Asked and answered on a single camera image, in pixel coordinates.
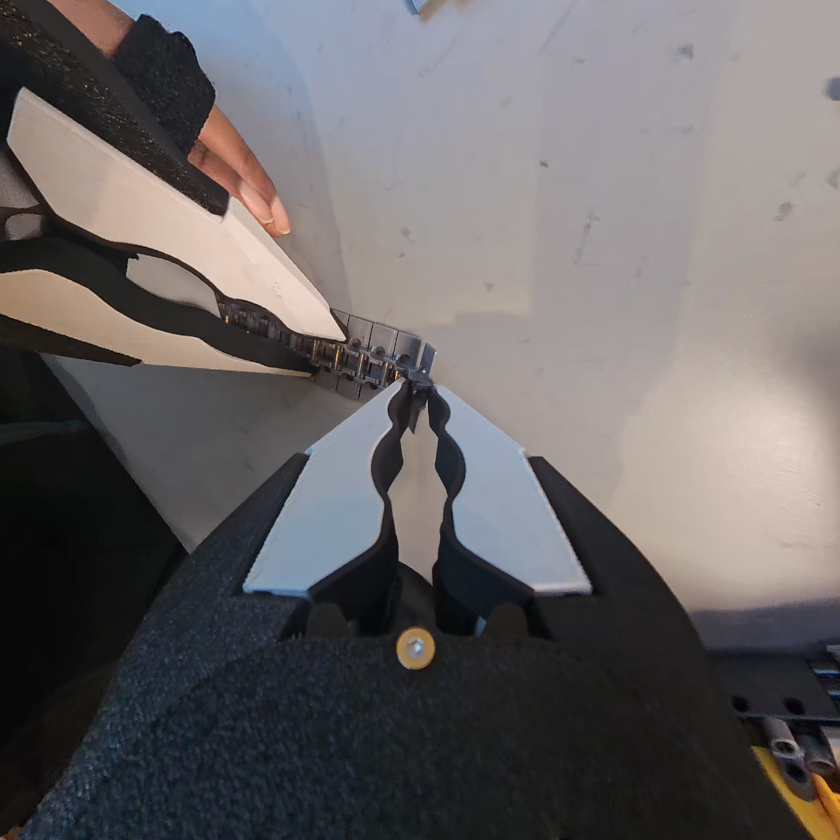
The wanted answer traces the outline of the person's black hooded sweater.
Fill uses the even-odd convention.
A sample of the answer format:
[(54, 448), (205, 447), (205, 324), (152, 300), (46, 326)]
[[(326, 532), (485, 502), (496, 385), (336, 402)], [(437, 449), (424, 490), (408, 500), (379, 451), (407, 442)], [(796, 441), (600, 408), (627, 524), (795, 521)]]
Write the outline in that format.
[(186, 551), (36, 353), (1, 352), (1, 830), (87, 734)]

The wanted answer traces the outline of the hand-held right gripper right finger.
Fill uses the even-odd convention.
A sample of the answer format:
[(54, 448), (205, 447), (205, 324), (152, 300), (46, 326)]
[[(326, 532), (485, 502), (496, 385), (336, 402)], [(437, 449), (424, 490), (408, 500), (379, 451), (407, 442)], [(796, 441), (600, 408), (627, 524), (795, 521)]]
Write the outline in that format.
[(590, 595), (525, 450), (442, 385), (427, 401), (446, 493), (435, 570), (451, 596)]

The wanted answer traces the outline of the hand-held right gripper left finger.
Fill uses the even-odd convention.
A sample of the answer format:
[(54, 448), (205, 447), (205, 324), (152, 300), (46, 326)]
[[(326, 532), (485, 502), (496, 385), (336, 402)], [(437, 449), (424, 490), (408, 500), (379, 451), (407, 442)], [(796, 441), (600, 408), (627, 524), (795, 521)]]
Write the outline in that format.
[(320, 596), (393, 530), (389, 490), (403, 468), (407, 380), (321, 437), (271, 526), (245, 593)]

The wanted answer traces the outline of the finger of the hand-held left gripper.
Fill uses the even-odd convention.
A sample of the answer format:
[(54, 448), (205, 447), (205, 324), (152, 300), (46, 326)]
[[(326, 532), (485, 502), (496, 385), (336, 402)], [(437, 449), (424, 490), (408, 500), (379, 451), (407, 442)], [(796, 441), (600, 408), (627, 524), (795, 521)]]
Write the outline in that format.
[(276, 340), (141, 288), (109, 259), (60, 237), (2, 244), (2, 343), (57, 356), (309, 377)]
[(64, 222), (182, 264), (293, 333), (344, 338), (321, 293), (239, 201), (222, 216), (211, 213), (26, 88), (17, 94), (7, 145)]

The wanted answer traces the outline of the person's left hand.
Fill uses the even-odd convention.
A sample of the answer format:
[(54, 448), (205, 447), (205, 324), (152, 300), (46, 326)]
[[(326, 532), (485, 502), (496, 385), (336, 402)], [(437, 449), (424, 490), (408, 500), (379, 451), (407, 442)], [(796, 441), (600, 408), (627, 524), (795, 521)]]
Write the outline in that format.
[(290, 232), (277, 189), (216, 104), (183, 33), (168, 32), (149, 15), (132, 19), (111, 2), (51, 5), (111, 60), (195, 168), (246, 207), (271, 237)]

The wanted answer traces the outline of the grey plastic track link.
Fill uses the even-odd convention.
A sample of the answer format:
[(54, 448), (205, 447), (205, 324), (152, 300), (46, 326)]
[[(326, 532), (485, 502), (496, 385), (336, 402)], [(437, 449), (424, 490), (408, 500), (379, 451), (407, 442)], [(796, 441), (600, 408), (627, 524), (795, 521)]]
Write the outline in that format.
[(418, 418), (424, 410), (428, 397), (434, 388), (434, 380), (431, 373), (436, 353), (436, 349), (430, 343), (426, 342), (419, 361), (413, 364), (407, 364), (403, 373), (404, 378), (407, 379), (411, 388), (407, 427), (412, 434), (416, 433)]

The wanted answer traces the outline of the grey desk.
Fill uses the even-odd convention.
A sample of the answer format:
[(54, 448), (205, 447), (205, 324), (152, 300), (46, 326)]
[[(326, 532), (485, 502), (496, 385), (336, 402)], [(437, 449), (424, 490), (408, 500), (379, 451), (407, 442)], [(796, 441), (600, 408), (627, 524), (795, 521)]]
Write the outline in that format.
[(115, 2), (193, 42), (333, 305), (633, 540), (838, 641), (838, 2)]

